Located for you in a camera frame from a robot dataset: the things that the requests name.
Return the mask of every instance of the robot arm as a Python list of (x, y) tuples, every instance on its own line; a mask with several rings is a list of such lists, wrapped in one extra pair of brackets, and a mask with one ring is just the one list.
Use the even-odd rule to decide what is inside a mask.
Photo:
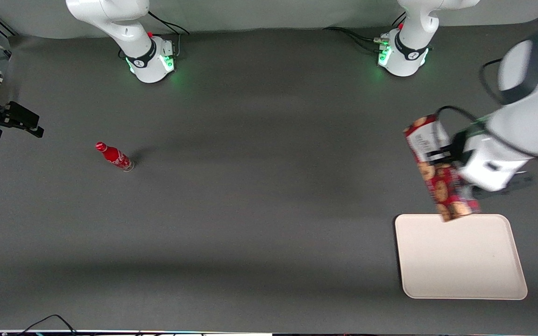
[(149, 0), (66, 0), (66, 5), (76, 19), (109, 34), (126, 54), (130, 70), (144, 83), (160, 81), (174, 70), (171, 42), (149, 36), (135, 21), (147, 15)]
[[(506, 53), (498, 86), (503, 106), (484, 117), (486, 128), (514, 147), (538, 156), (538, 32)], [(506, 187), (532, 159), (475, 126), (457, 134), (454, 142), (463, 147), (461, 176), (487, 191)]]
[(472, 7), (480, 0), (397, 0), (406, 11), (404, 26), (383, 34), (393, 43), (378, 64), (393, 75), (407, 77), (424, 63), (427, 45), (431, 42), (439, 19), (433, 11)]
[[(134, 21), (147, 15), (148, 0), (67, 0), (66, 5), (76, 19), (109, 34), (127, 56), (139, 57), (143, 50), (151, 48), (147, 32), (138, 21)], [(118, 25), (116, 21), (132, 22)]]

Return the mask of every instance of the green led light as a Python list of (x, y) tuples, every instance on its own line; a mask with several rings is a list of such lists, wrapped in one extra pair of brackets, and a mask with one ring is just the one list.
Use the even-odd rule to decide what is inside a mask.
[(167, 72), (173, 71), (173, 60), (171, 57), (159, 55), (159, 59), (162, 61), (163, 68), (165, 68)]
[(134, 74), (134, 69), (132, 69), (132, 64), (130, 64), (130, 61), (128, 60), (128, 57), (126, 57), (126, 63), (128, 63), (128, 66), (130, 67), (130, 72)]
[(386, 49), (382, 51), (382, 54), (384, 55), (379, 57), (379, 64), (381, 66), (386, 66), (389, 56), (391, 55), (391, 47), (386, 47)]
[(425, 55), (423, 56), (423, 60), (420, 61), (420, 65), (423, 65), (425, 63), (425, 59), (427, 59), (427, 53), (429, 53), (429, 48), (425, 49)]

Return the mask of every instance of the gray table surface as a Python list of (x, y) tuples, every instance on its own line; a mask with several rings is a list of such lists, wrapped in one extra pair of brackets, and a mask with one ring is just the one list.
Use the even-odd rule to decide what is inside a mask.
[(537, 27), (440, 28), (410, 78), (333, 31), (185, 36), (156, 84), (110, 39), (13, 39), (0, 99), (45, 136), (0, 140), (0, 329), (538, 335), (538, 184), (482, 202), (512, 223), (523, 301), (408, 298), (392, 223), (435, 212), (402, 129), (494, 111), (478, 67)]

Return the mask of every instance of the coca-cola bottle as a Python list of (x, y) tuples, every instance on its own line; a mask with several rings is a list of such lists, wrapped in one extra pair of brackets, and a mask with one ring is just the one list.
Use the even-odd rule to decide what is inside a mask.
[(107, 146), (103, 142), (97, 142), (94, 147), (103, 154), (105, 160), (124, 170), (124, 172), (130, 172), (134, 168), (134, 162), (116, 147)]

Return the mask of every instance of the black clamp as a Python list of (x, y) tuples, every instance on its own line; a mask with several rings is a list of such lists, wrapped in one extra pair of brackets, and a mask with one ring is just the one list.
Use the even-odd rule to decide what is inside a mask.
[(134, 66), (136, 66), (137, 68), (145, 68), (147, 64), (149, 63), (149, 61), (152, 60), (153, 57), (155, 57), (155, 54), (156, 54), (156, 43), (155, 41), (151, 40), (151, 48), (149, 48), (149, 51), (146, 54), (142, 55), (141, 57), (130, 57), (126, 55), (126, 58), (128, 59), (130, 63), (134, 64)]
[(405, 45), (402, 44), (402, 41), (400, 41), (400, 32), (396, 34), (396, 37), (394, 39), (396, 48), (404, 55), (406, 60), (416, 60), (418, 59), (426, 50), (427, 47), (421, 48), (421, 49), (412, 49), (408, 48)]

